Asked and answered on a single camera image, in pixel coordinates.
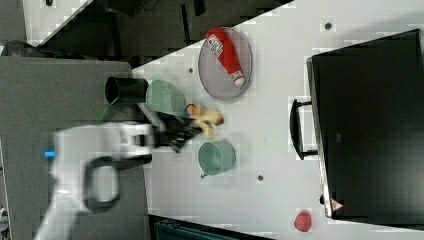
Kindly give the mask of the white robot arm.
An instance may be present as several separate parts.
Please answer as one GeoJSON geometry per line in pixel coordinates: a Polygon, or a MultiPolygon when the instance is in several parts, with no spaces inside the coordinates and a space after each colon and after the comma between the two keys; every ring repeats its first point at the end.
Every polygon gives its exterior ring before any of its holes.
{"type": "Polygon", "coordinates": [[[105,213],[119,202],[122,171],[150,163],[160,147],[178,153],[200,133],[190,119],[145,103],[116,104],[99,124],[55,132],[55,184],[34,240],[69,240],[78,215],[105,213]]]}

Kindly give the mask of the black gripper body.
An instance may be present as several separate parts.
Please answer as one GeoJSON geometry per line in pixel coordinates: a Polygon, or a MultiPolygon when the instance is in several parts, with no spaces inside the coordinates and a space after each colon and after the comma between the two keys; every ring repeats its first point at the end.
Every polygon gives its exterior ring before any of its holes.
{"type": "Polygon", "coordinates": [[[153,126],[154,147],[169,147],[179,153],[194,137],[201,133],[199,127],[193,127],[190,119],[153,111],[145,103],[138,107],[144,118],[153,126]]]}

